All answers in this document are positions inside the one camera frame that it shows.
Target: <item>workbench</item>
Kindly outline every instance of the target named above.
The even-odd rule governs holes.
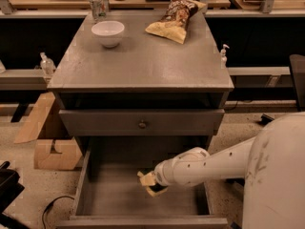
[[[18,10],[63,10],[89,9],[89,0],[10,0]],[[209,8],[228,8],[229,0],[208,0]],[[169,2],[147,2],[146,0],[109,0],[110,9],[166,9]]]
[[[202,13],[184,45],[145,32],[165,10],[113,10],[121,43],[92,38],[89,14],[48,90],[85,156],[73,213],[57,228],[223,228],[204,185],[149,198],[137,170],[193,146],[208,148],[234,88]]]

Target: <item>open drawer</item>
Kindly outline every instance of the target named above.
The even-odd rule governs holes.
[[[68,132],[93,135],[215,135],[224,111],[61,110]]]
[[[213,215],[204,184],[172,186],[152,198],[137,171],[192,146],[185,136],[92,137],[84,159],[71,219],[57,228],[224,228]]]

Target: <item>small bottle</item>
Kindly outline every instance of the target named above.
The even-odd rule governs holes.
[[[50,58],[48,58],[44,52],[40,52],[40,56],[40,67],[44,72],[45,80],[49,82],[56,70],[56,67],[54,65],[54,62]]]
[[[90,0],[92,17],[97,23],[101,18],[106,17],[106,8],[104,0]]]
[[[223,44],[222,45],[222,50],[220,51],[220,55],[221,55],[221,68],[226,68],[226,64],[227,64],[227,50],[229,49],[229,46],[227,44]]]

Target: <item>cardboard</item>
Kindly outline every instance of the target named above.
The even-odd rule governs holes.
[[[36,141],[34,169],[73,170],[82,154],[75,139]]]
[[[54,94],[40,94],[14,143],[67,137],[67,130],[58,113],[59,106]]]
[[[59,116],[53,93],[41,94],[14,143],[36,140],[34,169],[73,170],[82,156]]]

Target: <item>snack bag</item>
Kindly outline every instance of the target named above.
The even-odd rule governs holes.
[[[151,23],[145,31],[183,44],[190,18],[205,6],[194,0],[171,0],[166,14],[158,22]]]

